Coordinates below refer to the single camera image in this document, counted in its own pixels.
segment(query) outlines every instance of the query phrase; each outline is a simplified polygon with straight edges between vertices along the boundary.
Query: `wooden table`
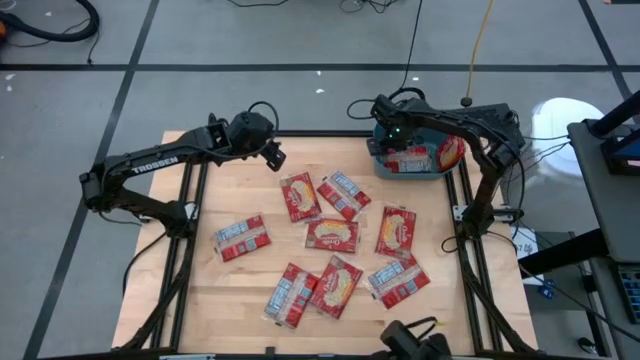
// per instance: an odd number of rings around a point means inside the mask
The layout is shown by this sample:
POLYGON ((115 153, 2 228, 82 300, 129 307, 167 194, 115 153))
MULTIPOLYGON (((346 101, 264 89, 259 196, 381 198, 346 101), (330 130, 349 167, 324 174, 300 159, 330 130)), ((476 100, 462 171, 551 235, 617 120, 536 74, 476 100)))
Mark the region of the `wooden table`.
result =
MULTIPOLYGON (((173 141, 180 134, 167 132, 164 142, 173 141)), ((262 158, 228 162, 222 167, 210 165, 179 351, 264 354, 265 347, 275 346, 279 354, 369 354, 384 349, 379 336, 390 321, 411 322, 436 316, 440 322, 436 331, 446 335, 452 352, 472 354, 458 259, 440 249, 442 240, 453 235, 444 180, 377 178, 363 138, 283 138, 282 143, 287 160, 278 173, 272 172, 262 158), (358 253, 346 256, 364 267, 364 277, 340 320, 323 317, 308 308, 295 331, 275 326, 261 316, 287 263, 293 262, 319 276, 332 255, 330 251, 303 247, 305 227, 289 221, 278 180, 308 171, 317 187, 321 178, 335 169, 342 170, 373 199, 359 218, 363 235, 358 253), (417 212, 412 251, 432 280, 390 310, 374 302, 363 281, 391 260, 373 252, 382 208, 387 203, 404 205, 417 212), (214 232, 258 213, 265 217, 273 244, 221 263, 213 252, 214 232)), ((469 156, 467 160, 475 190, 481 176, 473 159, 469 156)), ((456 187, 462 189, 458 171, 454 172, 456 187)), ((156 171, 150 196, 162 201, 177 199, 182 173, 182 166, 156 171)), ((191 196, 196 180, 197 176, 193 176, 191 196)), ((464 203, 461 190, 458 196, 460 203, 464 203)), ((325 215, 340 217, 321 197, 320 205, 325 215)), ((509 236, 507 225, 494 224, 492 230, 509 236)), ((145 225, 137 251, 162 231, 158 222, 145 225)), ((163 241, 133 267, 114 346, 126 342, 156 305, 168 244, 168 240, 163 241)), ((531 316, 512 246, 504 239, 487 235, 484 249, 498 308, 522 338, 535 347, 531 316)), ((478 308, 485 347, 490 348, 484 309, 481 305, 478 308)), ((163 344, 168 344, 172 318, 173 310, 169 310, 163 344)))

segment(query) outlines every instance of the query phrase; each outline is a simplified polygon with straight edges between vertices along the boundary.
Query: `snack package in bin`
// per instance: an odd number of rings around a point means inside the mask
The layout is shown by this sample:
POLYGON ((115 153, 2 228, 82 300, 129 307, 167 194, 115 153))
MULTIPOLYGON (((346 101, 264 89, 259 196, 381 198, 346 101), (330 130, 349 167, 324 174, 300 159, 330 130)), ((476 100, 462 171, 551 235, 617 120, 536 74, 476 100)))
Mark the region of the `snack package in bin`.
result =
POLYGON ((376 252, 408 260, 415 227, 416 213, 402 207, 385 206, 376 252))
POLYGON ((412 255, 409 260, 394 260, 373 273, 368 278, 367 287, 376 300, 390 309, 430 282, 431 279, 412 255))
POLYGON ((264 317, 295 329, 317 283, 316 276, 289 263, 264 309, 264 317))
POLYGON ((271 238, 261 215, 235 223, 215 233, 215 251, 223 262, 271 244, 271 238))
POLYGON ((321 313, 340 319, 362 272, 360 267, 348 263, 342 256, 333 255, 309 303, 321 313))
POLYGON ((334 171, 322 180, 318 193, 345 219, 353 221, 371 199, 341 171, 334 171))
POLYGON ((383 165, 392 173, 431 172, 432 161, 429 148, 425 145, 413 145, 403 151, 389 150, 389 154, 380 156, 383 165))
POLYGON ((322 212, 308 172, 280 180, 291 222, 314 218, 322 212))
POLYGON ((360 242, 360 225, 338 219, 319 219, 309 223, 304 246, 314 249, 355 253, 360 242))

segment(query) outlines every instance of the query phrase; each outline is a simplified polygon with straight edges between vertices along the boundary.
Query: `blue plastic container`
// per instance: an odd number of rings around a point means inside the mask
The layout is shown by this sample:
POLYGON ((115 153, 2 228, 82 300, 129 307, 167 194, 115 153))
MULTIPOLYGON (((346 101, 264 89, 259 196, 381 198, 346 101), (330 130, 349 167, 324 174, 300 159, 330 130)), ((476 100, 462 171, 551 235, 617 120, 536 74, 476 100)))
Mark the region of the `blue plastic container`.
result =
MULTIPOLYGON (((424 140, 423 143, 416 145, 425 145, 429 150, 431 164, 437 164, 438 161, 436 159, 436 153, 438 147, 440 147, 440 145, 442 145, 447 140, 449 135, 446 135, 439 131, 422 128, 416 131, 416 136, 424 140)), ((384 137, 384 129, 382 129, 382 127, 380 127, 379 125, 376 125, 375 129, 373 130, 373 137, 376 139, 376 141, 382 140, 382 138, 384 137)), ((460 163, 460 161, 458 160, 458 162, 454 166, 443 172, 430 171, 414 173, 393 173, 391 172, 391 169, 384 166, 378 156, 374 156, 372 157, 372 159, 373 171, 376 176, 381 179, 388 180, 436 180, 453 170, 456 166, 458 166, 458 163, 460 163)))

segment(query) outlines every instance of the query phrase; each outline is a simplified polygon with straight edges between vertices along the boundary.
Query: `gray floor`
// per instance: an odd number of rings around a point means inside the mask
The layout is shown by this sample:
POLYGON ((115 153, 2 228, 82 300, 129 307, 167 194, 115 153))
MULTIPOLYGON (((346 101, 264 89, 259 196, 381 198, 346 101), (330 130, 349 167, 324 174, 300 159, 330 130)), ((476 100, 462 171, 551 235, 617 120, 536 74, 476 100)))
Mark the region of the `gray floor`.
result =
MULTIPOLYGON (((338 0, 291 0, 280 7, 252 9, 223 0, 92 3, 102 16, 93 69, 83 66, 90 40, 0 48, 3 359, 22 358, 30 338, 27 354, 39 356, 107 351, 111 345, 121 276, 137 231, 105 224, 94 214, 83 222, 82 211, 77 212, 77 176, 88 170, 101 140, 109 144, 108 122, 117 123, 110 154, 155 144, 165 130, 202 125, 209 112, 231 117, 256 100, 277 106, 283 129, 370 129, 371 122, 349 120, 344 110, 357 98, 400 85, 403 72, 398 70, 406 61, 418 5, 416 0, 400 0, 383 15, 370 8, 348 15, 340 12, 338 0), (143 26, 147 14, 153 15, 150 30, 143 26), (149 33, 139 43, 144 45, 140 65, 130 66, 141 30, 149 33), (233 64, 243 66, 225 66, 233 64), (80 229, 71 226, 74 216, 84 225, 79 236, 70 233, 80 229), (71 252, 74 240, 77 246, 71 252), (73 254, 68 273, 63 283, 50 288, 56 266, 64 268, 61 253, 73 254), (41 313, 48 290, 48 303, 57 300, 50 317, 46 306, 41 313), (44 327, 36 326, 34 332, 39 315, 44 327)), ((640 6, 587 3, 614 61, 622 71, 637 71, 640 6)), ((423 71, 409 74, 408 83, 424 89, 433 106, 456 107, 464 95, 465 65, 487 4, 425 1, 413 57, 414 64, 425 65, 423 71)), ((86 17, 68 0, 18 0, 12 12, 55 31, 86 17)), ((16 34, 10 41, 37 40, 16 34)), ((638 73, 624 73, 626 84, 615 81, 613 64, 603 56, 578 0, 496 0, 477 62, 486 67, 478 67, 474 75, 475 104, 509 103, 521 114, 525 133, 530 131, 529 114, 541 101, 572 97, 606 112, 622 100, 624 86, 640 89, 638 73)), ((149 185, 149 177, 130 184, 140 191, 149 185)), ((584 229, 595 226, 590 209, 565 216, 577 219, 584 229)), ((545 229, 540 219, 529 223, 540 230, 560 230, 545 229)), ((544 329, 557 326, 557 319, 546 320, 546 314, 534 315, 541 347, 581 355, 567 344, 584 334, 559 331, 546 336, 544 329)), ((582 329, 576 321, 564 321, 566 328, 582 329)))

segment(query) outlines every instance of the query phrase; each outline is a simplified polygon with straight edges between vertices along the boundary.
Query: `metal bracket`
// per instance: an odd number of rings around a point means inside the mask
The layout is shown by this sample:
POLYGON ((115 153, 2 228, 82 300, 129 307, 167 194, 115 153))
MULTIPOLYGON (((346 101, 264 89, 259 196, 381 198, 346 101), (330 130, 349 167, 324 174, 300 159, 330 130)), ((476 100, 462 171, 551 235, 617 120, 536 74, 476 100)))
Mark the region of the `metal bracket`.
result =
MULTIPOLYGON (((467 210, 467 205, 454 205, 453 218, 455 221, 462 221, 462 214, 467 210)), ((513 224, 524 215, 522 210, 512 209, 509 205, 496 206, 493 209, 495 221, 506 224, 513 224)))

